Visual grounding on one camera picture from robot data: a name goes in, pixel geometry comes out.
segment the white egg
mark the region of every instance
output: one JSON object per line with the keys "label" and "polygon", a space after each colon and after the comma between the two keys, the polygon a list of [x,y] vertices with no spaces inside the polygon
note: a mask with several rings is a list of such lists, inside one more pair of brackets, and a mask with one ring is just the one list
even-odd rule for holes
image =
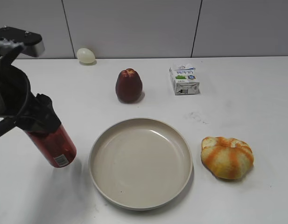
{"label": "white egg", "polygon": [[90,64],[95,61],[95,55],[87,48],[81,48],[77,51],[77,58],[80,62]]}

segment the juice box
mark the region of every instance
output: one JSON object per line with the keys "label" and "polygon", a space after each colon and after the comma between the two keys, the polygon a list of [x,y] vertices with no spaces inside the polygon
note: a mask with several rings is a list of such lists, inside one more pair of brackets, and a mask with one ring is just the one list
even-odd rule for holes
{"label": "juice box", "polygon": [[191,64],[172,66],[169,69],[175,95],[199,93],[199,81],[195,75],[196,69]]}

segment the plate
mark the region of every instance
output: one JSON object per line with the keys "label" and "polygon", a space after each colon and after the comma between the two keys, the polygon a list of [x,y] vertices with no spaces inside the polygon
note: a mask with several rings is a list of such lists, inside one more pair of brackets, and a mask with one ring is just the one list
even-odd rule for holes
{"label": "plate", "polygon": [[98,191],[130,210],[158,208],[174,199],[189,181],[190,149],[171,126],[136,118],[107,129],[94,143],[89,169]]}

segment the red apple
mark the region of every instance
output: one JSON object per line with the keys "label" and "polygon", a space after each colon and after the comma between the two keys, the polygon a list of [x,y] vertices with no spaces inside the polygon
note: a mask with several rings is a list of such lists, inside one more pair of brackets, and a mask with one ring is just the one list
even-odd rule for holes
{"label": "red apple", "polygon": [[125,103],[132,103],[140,98],[143,84],[139,74],[133,69],[120,72],[116,83],[116,94]]}

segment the red can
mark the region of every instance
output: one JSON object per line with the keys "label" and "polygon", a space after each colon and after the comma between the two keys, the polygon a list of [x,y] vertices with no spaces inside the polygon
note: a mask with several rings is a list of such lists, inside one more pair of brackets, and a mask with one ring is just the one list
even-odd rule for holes
{"label": "red can", "polygon": [[77,149],[62,124],[54,133],[26,133],[48,162],[56,168],[69,165],[77,154]]}

